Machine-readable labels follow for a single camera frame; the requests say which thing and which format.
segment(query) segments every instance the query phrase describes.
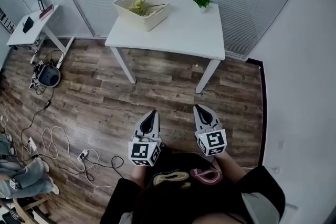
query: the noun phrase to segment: white box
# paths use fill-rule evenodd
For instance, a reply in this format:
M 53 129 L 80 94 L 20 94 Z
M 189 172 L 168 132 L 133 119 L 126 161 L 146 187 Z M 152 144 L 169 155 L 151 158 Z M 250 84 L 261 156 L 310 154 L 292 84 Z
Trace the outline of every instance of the white box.
M 143 31 L 152 30 L 169 15 L 170 5 L 168 0 L 146 0 L 146 2 L 151 6 L 164 4 L 163 6 L 152 7 L 154 12 L 149 16 L 140 16 L 129 11 L 129 8 L 135 1 L 138 0 L 116 0 L 113 4 L 116 7 L 119 16 L 123 20 L 126 20 L 127 23 L 132 24 Z
M 223 152 L 227 146 L 225 130 L 209 133 L 195 134 L 197 143 L 205 156 L 211 156 Z
M 128 159 L 135 165 L 154 166 L 161 149 L 157 142 L 129 142 Z

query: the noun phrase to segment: black cable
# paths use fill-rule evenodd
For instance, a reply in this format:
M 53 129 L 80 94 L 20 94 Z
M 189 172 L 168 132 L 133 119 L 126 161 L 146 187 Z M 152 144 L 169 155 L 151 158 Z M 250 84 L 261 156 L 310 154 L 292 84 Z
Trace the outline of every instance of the black cable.
M 78 172 L 78 173 L 71 172 L 70 170 L 68 170 L 68 169 L 66 169 L 66 168 L 64 168 L 64 167 L 60 167 L 60 166 L 58 166 L 58 165 L 54 162 L 54 159 L 53 159 L 53 158 L 51 158 L 51 157 L 49 157 L 49 156 L 46 156 L 46 155 L 43 156 L 43 155 L 41 155 L 41 154 L 38 154 L 38 155 L 35 155 L 35 156 L 33 156 L 33 157 L 29 158 L 29 159 L 23 159 L 21 162 L 26 162 L 26 161 L 29 161 L 29 160 L 31 160 L 31 159 L 35 159 L 36 157 L 46 157 L 46 158 L 50 158 L 51 161 L 52 161 L 52 163 L 53 163 L 57 168 L 66 170 L 66 171 L 69 172 L 70 174 L 73 174 L 73 175 L 87 174 L 87 175 L 89 175 L 89 176 L 91 176 L 91 177 L 93 178 L 93 176 L 92 176 L 91 174 L 89 174 L 89 173 L 86 171 L 86 169 L 85 169 L 85 171 L 83 171 L 83 172 Z M 20 162 L 20 161 L 6 161 L 6 162 L 4 162 L 4 163 L 21 163 L 21 162 Z M 22 175 L 22 174 L 24 174 L 24 173 L 19 173 L 19 174 L 13 176 L 13 178 L 16 177 L 16 176 L 18 176 L 18 175 Z
M 25 130 L 31 128 L 31 126 L 33 125 L 35 116 L 36 116 L 38 113 L 40 113 L 40 112 L 43 111 L 44 109 L 47 109 L 47 108 L 50 106 L 50 104 L 51 104 L 51 100 L 52 100 L 52 98 L 53 98 L 53 96 L 54 96 L 54 89 L 52 88 L 52 90 L 53 90 L 53 91 L 52 91 L 53 93 L 51 94 L 51 97 L 49 98 L 49 100 L 45 103 L 44 108 L 42 108 L 42 109 L 40 109 L 39 111 L 37 111 L 37 112 L 34 114 L 33 119 L 32 119 L 32 121 L 31 121 L 29 127 L 24 128 L 24 129 L 21 131 L 21 133 L 20 133 L 21 144 L 24 145 L 24 143 L 23 143 L 23 141 L 22 141 L 22 134 L 23 134 L 23 132 L 24 132 Z
M 62 59 L 61 62 L 63 62 L 63 60 L 64 60 L 64 56 L 65 56 L 65 55 L 64 55 L 63 51 L 61 51 L 61 50 L 52 50 L 52 51 L 50 51 L 50 52 L 47 54 L 47 56 L 46 56 L 42 61 L 44 62 L 44 61 L 48 58 L 49 54 L 50 54 L 50 59 L 53 60 L 53 57 L 52 57 L 52 56 L 53 56 L 53 52 L 54 52 L 54 51 L 60 51 L 60 52 L 62 52 L 62 54 L 63 54 L 63 59 Z
M 113 164 L 113 160 L 114 160 L 114 158 L 120 158 L 120 159 L 122 160 L 122 163 L 121 163 L 119 166 L 114 166 L 114 164 Z M 117 171 L 117 169 L 120 168 L 120 167 L 124 164 L 124 159 L 123 159 L 122 157 L 118 156 L 118 155 L 112 157 L 112 159 L 111 159 L 111 165 L 112 165 L 112 166 L 105 166 L 105 165 L 102 165 L 102 164 L 100 164 L 100 163 L 94 163 L 94 162 L 90 161 L 89 159 L 87 159 L 87 158 L 85 158 L 85 157 L 84 157 L 84 159 L 86 159 L 88 162 L 90 162 L 90 163 L 92 163 L 92 164 L 96 164 L 96 165 L 99 165 L 99 166 L 101 166 L 101 167 L 112 168 L 118 175 L 120 175 L 121 178 L 124 178 L 124 177 Z
M 31 126 L 33 125 L 33 122 L 34 122 L 34 118 L 35 118 L 35 116 L 36 116 L 38 113 L 40 113 L 41 111 L 43 111 L 44 109 L 46 109 L 46 106 L 44 106 L 44 108 L 42 108 L 41 110 L 37 111 L 37 112 L 34 114 L 34 116 L 33 116 L 33 119 L 32 119 L 32 121 L 31 121 L 31 123 L 30 123 L 29 127 L 27 127 L 27 128 L 24 128 L 24 129 L 21 131 L 21 133 L 20 133 L 20 140 L 21 140 L 21 144 L 23 144 L 23 145 L 24 145 L 24 143 L 23 143 L 23 141 L 22 141 L 22 134 L 23 134 L 23 132 L 24 132 L 25 130 L 27 130 L 27 129 L 31 128 Z
M 32 48 L 30 48 L 28 45 L 26 45 L 26 44 L 24 44 L 24 46 L 26 47 L 26 48 L 28 48 L 29 50 L 33 50 Z
M 46 91 L 46 88 L 47 88 L 47 87 L 44 87 L 44 88 L 41 90 L 40 87 L 37 86 L 37 89 L 39 90 L 39 92 L 37 92 L 37 89 L 35 89 L 35 92 L 36 92 L 37 95 L 42 95 L 42 94 L 44 94 L 44 92 Z

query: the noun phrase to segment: wooden floor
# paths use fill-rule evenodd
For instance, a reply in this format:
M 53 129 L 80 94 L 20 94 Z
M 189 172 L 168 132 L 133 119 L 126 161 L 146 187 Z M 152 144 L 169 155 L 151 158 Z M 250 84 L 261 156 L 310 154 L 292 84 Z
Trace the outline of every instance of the wooden floor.
M 50 43 L 45 45 L 40 58 L 55 49 Z M 114 155 L 123 157 L 125 164 L 119 171 L 128 177 L 132 170 L 127 159 L 128 141 L 135 122 L 143 114 L 152 109 L 159 111 L 160 135 L 166 146 L 200 152 L 193 137 L 193 104 L 203 104 L 217 112 L 226 129 L 230 155 L 242 166 L 257 165 L 263 120 L 257 66 L 226 59 L 202 94 L 196 94 L 208 60 L 167 52 L 134 49 L 124 52 L 138 79 L 135 85 L 130 84 L 103 41 L 75 40 L 62 64 L 61 83 L 55 88 L 51 106 L 35 117 L 32 128 L 23 134 L 24 142 L 33 137 L 43 153 L 42 131 L 61 126 L 69 136 L 71 157 L 76 164 L 83 149 L 93 148 L 105 165 L 110 165 Z M 21 152 L 21 130 L 29 126 L 33 114 L 51 96 L 51 89 L 43 95 L 28 90 L 33 71 L 29 64 L 31 56 L 32 51 L 27 48 L 13 50 L 1 81 L 0 113 L 5 107 L 10 110 L 7 130 L 13 135 L 18 152 Z M 53 52 L 52 56 L 58 59 L 60 53 Z M 49 133 L 44 134 L 44 139 L 48 146 Z M 60 130 L 55 130 L 54 142 L 59 161 L 73 167 L 68 159 L 66 138 Z M 99 223 L 114 188 L 93 187 L 83 174 L 69 174 L 56 168 L 50 159 L 45 161 L 61 191 L 47 203 L 50 218 L 56 223 Z M 112 169 L 98 166 L 91 174 L 96 185 L 113 185 L 119 179 Z

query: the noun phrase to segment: gray cloth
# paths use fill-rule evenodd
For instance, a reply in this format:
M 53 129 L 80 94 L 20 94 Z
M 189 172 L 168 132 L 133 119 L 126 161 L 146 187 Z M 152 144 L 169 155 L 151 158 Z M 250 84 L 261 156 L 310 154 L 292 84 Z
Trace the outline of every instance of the gray cloth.
M 49 193 L 53 185 L 48 178 L 43 162 L 34 159 L 26 168 L 12 170 L 4 168 L 6 163 L 0 163 L 0 174 L 6 174 L 14 178 L 21 186 L 21 189 L 12 189 L 9 182 L 0 180 L 1 198 L 24 198 L 37 195 L 39 193 Z
M 262 194 L 241 194 L 254 224 L 278 224 L 280 214 L 275 206 Z
M 0 155 L 10 155 L 12 143 L 7 139 L 5 134 L 0 134 Z

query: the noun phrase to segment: beige plastic basket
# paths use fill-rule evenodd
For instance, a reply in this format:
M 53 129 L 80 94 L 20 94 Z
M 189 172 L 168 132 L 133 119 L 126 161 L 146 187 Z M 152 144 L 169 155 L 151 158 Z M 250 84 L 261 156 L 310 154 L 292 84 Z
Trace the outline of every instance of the beige plastic basket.
M 141 30 L 152 30 L 169 15 L 170 10 L 168 0 L 146 0 L 151 6 L 164 4 L 163 6 L 152 7 L 154 12 L 149 16 L 140 16 L 129 11 L 129 8 L 135 1 L 137 0 L 116 0 L 113 4 L 120 17 Z

